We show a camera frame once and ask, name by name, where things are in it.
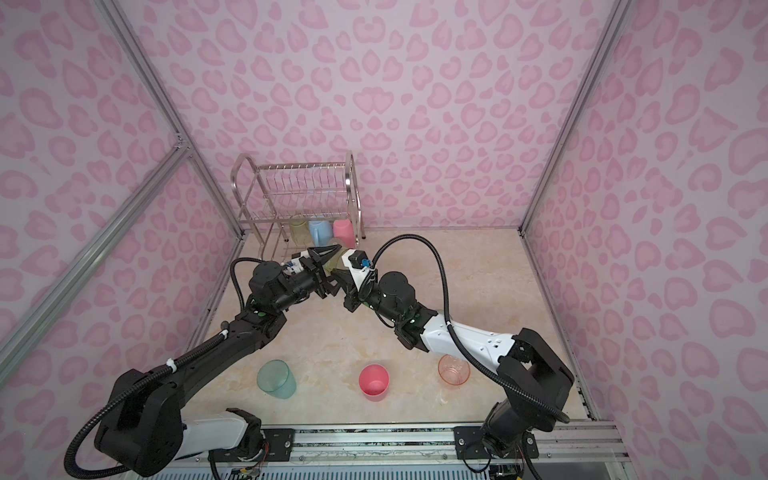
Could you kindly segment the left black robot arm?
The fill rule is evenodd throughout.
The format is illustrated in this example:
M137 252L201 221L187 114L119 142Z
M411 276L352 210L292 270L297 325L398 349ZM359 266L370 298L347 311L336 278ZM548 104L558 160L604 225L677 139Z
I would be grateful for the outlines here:
M256 260L250 293L236 292L240 311L216 335L163 365L147 372L131 369L116 380L107 404L67 448L66 472L82 479L128 471L148 477L178 458L217 450L242 460L263 459L266 442L255 415L230 408L225 425L207 432L183 420L182 410L218 375L273 341L291 306L312 294L337 293L324 267L341 249L312 247L286 264Z

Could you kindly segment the pink plastic cup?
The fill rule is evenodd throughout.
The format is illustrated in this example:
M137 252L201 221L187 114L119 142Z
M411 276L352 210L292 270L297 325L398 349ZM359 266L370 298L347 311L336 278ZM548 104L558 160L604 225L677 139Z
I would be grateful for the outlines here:
M358 386L370 401L382 400L387 395L389 385L389 372L380 364L365 366L358 377Z
M336 239L342 241L346 248L352 249L356 247L357 237L351 220L335 220L333 222L333 234Z

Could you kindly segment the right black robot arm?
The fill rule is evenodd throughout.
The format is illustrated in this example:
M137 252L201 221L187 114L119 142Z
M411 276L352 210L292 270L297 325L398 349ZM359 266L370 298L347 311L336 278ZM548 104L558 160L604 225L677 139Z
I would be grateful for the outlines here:
M331 278L344 290L348 310L363 305L375 312L406 349L463 360L502 387L506 398L491 408L479 430L480 446L489 455L520 456L532 444L533 430L551 432L570 422L564 406L573 373L536 331L502 334L461 324L420 303L400 272L378 279L368 268L335 269Z

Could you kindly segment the green plastic cup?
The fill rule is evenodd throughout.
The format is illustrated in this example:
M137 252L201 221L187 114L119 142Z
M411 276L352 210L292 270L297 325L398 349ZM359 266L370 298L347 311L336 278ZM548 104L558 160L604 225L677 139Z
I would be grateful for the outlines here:
M302 216L294 216L289 220L291 239L298 247L309 247L313 244L309 222Z
M339 256L336 264L336 269L348 271L351 267L350 256L355 252L354 249L347 249L343 254Z

